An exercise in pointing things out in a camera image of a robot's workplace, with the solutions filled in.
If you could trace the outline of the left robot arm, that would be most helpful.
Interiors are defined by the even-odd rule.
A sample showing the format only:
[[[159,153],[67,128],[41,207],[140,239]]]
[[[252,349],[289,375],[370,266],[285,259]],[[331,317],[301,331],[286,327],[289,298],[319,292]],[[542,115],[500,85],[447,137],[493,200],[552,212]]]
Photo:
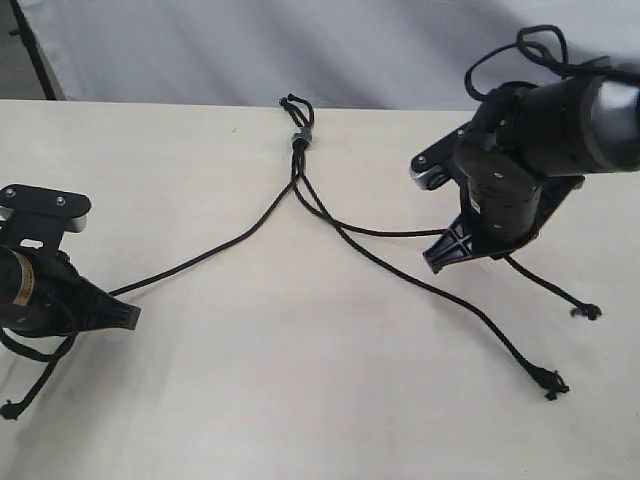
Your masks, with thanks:
[[[141,309],[81,276],[64,253],[1,249],[1,326],[28,337],[136,328]]]

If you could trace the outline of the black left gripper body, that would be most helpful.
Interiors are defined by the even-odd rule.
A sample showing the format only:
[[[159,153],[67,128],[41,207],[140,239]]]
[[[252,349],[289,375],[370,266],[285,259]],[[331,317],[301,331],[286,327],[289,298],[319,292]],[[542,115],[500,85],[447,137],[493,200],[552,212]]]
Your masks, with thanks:
[[[1,251],[1,326],[22,336],[63,336],[97,328],[98,289],[69,256]]]

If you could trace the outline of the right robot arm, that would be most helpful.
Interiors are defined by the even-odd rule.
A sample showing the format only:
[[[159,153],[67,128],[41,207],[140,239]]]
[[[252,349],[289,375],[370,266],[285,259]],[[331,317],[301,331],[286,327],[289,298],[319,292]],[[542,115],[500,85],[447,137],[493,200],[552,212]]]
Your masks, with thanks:
[[[459,215],[423,257],[433,272],[502,258],[534,240],[586,176],[638,169],[638,85],[604,77],[504,84],[411,160],[421,189],[459,187]]]

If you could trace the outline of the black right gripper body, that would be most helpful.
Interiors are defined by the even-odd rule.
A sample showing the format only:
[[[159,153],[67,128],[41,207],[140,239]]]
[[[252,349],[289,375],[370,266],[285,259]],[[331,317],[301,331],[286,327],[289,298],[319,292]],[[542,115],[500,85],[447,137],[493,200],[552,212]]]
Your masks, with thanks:
[[[458,223],[474,257],[500,257],[534,240],[584,177],[542,178],[511,156],[472,141],[457,146],[453,162],[466,181]]]

